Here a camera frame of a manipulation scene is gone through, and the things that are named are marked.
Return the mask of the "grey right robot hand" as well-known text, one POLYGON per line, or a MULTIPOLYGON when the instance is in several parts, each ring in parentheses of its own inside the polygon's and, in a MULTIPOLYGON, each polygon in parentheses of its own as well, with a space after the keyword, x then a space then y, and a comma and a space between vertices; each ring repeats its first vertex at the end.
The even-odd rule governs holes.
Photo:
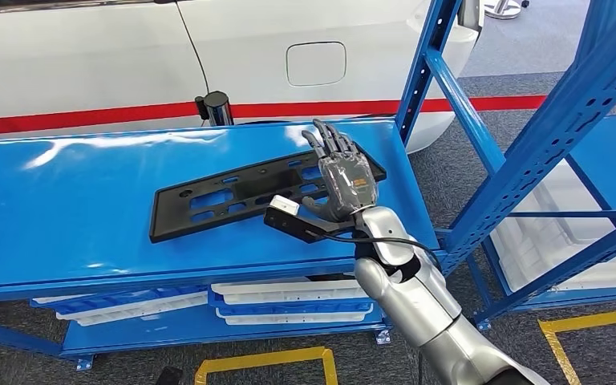
POLYGON ((314 119, 313 125, 322 139, 317 140, 309 130, 303 130, 302 136, 318 158, 327 199, 318 203, 311 197, 303 197, 302 204, 325 221, 347 221, 354 213, 376 204, 378 188, 371 166, 356 143, 333 124, 314 119))

